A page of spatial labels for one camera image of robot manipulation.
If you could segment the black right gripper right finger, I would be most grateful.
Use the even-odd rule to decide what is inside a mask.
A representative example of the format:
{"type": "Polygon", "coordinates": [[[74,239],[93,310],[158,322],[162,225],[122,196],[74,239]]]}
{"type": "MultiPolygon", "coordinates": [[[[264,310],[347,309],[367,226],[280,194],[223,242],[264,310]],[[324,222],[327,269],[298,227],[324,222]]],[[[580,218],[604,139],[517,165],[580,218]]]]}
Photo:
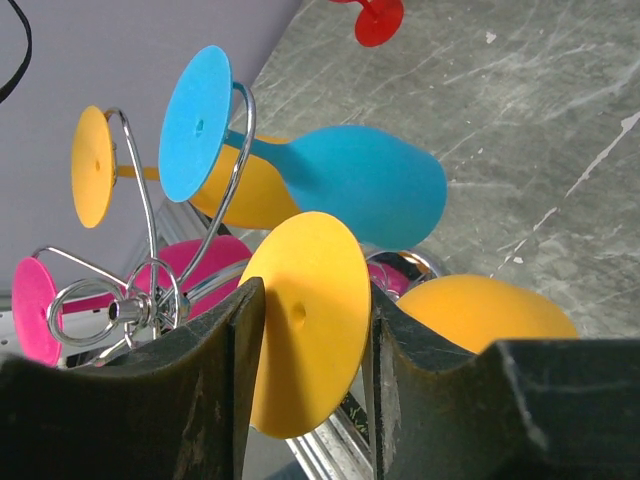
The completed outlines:
{"type": "Polygon", "coordinates": [[[639,343],[510,340],[474,355],[372,292],[377,479],[635,479],[639,343]]]}

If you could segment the red plastic wine glass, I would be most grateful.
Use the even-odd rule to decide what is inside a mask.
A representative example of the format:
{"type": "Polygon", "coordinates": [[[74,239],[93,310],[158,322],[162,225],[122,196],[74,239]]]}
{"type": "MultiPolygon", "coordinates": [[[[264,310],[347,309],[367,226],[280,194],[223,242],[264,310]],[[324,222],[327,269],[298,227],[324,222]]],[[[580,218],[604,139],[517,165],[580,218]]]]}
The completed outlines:
{"type": "Polygon", "coordinates": [[[332,0],[333,3],[357,3],[361,11],[354,25],[360,45],[373,48],[389,41],[400,28],[404,18],[402,0],[332,0]]]}

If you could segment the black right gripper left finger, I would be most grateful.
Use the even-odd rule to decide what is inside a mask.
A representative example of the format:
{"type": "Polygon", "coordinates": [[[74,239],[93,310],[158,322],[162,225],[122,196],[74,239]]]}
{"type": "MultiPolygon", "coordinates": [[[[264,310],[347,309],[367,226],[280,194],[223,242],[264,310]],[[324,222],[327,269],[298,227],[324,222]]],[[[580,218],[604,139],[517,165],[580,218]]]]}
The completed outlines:
{"type": "Polygon", "coordinates": [[[238,479],[265,320],[261,280],[101,367],[1,358],[5,479],[238,479]]]}

